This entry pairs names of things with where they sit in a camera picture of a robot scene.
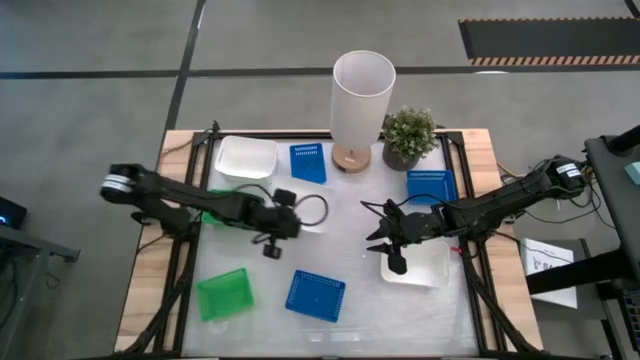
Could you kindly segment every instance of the white lamp shade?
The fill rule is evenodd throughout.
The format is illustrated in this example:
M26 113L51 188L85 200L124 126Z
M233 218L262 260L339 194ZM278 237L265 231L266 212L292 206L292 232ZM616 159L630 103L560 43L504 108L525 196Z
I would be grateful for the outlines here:
M344 54L333 66L331 137L349 149L364 149L378 140L396 70L372 51Z

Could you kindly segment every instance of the wooden lamp base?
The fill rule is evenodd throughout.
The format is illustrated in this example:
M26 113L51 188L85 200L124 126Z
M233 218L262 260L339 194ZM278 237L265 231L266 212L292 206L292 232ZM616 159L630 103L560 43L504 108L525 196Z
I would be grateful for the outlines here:
M333 144L331 149L333 165L347 174L359 173L366 169L371 162L371 148L352 150L344 146Z

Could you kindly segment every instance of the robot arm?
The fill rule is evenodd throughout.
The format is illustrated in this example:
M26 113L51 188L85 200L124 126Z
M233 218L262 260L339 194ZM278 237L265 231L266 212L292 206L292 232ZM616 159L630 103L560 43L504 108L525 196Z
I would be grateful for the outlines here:
M580 169L583 164L556 156L545 160L525 177L473 199L460 199L431 206L431 213L405 215L392 200L383 205L385 217L380 228L367 240L389 238L367 250L388 255L389 269L407 272L401 248L436 237L463 236L468 240L486 239L503 219L518 214L544 199L572 199L587 186Z
M196 187L160 176L138 164L111 165L100 189L100 195L115 204L130 204L142 210L147 217L160 221L170 236L186 235L191 229L191 214L185 208L173 208L162 199L209 212L225 225L269 235L269 244L263 254L278 259L281 249L276 239L297 237L300 219L293 205L296 195L278 189L273 196L273 207L255 195L238 191L212 194Z

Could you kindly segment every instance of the gray plant pot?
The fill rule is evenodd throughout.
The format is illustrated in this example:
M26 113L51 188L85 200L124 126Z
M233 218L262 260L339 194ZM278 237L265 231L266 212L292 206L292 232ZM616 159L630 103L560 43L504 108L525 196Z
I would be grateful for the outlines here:
M395 152L391 151L391 147L384 143L384 148L382 149L382 159L385 164L397 171L407 171L411 170L414 166L418 164L420 160L420 154L416 155L413 159L409 161L405 161L402 157Z

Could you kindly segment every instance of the black floor mat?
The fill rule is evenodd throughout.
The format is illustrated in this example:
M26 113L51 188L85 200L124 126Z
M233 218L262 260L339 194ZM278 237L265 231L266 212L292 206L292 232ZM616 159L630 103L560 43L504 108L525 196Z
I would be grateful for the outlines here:
M640 62L634 18L465 19L473 65L616 65Z

